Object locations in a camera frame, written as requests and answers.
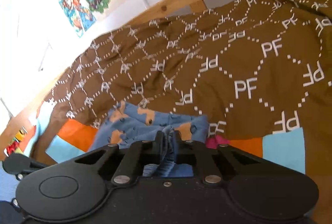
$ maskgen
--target brown bedsheet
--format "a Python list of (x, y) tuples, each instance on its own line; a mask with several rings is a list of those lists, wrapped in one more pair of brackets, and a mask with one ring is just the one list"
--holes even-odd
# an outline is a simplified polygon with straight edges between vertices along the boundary
[(58, 103), (34, 158), (54, 163), (45, 150), (68, 112), (97, 126), (121, 100), (160, 112), (206, 114), (210, 123), (219, 122), (210, 131), (230, 140), (302, 127), (306, 173), (320, 189), (314, 218), (330, 223), (329, 4), (237, 0), (96, 38), (46, 98)]

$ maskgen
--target blue cloth with orange print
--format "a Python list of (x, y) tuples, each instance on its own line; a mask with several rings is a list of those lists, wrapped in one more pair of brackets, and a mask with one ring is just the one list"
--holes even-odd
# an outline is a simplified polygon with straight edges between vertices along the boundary
[(175, 164), (173, 161), (172, 139), (175, 130), (180, 131), (182, 140), (205, 143), (209, 123), (204, 115), (195, 117), (155, 112), (122, 101), (109, 111), (108, 117), (97, 132), (89, 151), (109, 143), (117, 143), (120, 149), (128, 148), (136, 141), (153, 141), (157, 132), (162, 131), (164, 142), (161, 164), (146, 165), (143, 176), (193, 176), (190, 165)]

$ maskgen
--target bed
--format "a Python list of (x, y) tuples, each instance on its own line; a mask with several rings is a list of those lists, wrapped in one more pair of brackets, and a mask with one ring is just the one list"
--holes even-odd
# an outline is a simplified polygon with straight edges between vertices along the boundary
[[(192, 14), (166, 17), (189, 5)], [(309, 175), (313, 211), (332, 218), (329, 0), (164, 0), (97, 37), (13, 118), (4, 147), (37, 110), (21, 151), (46, 164), (86, 152), (114, 105), (207, 115), (209, 136)], [(190, 131), (184, 125), (183, 132)]]

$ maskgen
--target silver bolt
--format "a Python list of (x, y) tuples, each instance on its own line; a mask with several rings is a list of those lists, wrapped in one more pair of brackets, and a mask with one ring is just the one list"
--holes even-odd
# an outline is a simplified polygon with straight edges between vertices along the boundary
[(221, 178), (218, 175), (208, 175), (205, 177), (205, 182), (210, 184), (217, 184), (221, 181)]
[(164, 185), (164, 186), (171, 186), (172, 183), (171, 183), (171, 182), (164, 182), (163, 185)]
[(19, 206), (19, 204), (18, 204), (18, 202), (17, 202), (16, 199), (13, 200), (13, 205), (15, 205), (15, 206)]
[(130, 177), (126, 175), (118, 175), (113, 181), (117, 184), (127, 184), (130, 181)]

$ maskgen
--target pink fabric patch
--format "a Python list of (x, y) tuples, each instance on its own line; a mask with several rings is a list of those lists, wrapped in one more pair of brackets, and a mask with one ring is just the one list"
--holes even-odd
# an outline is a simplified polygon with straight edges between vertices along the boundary
[(229, 141), (219, 135), (210, 136), (205, 141), (206, 147), (210, 149), (217, 149), (219, 144), (229, 144)]

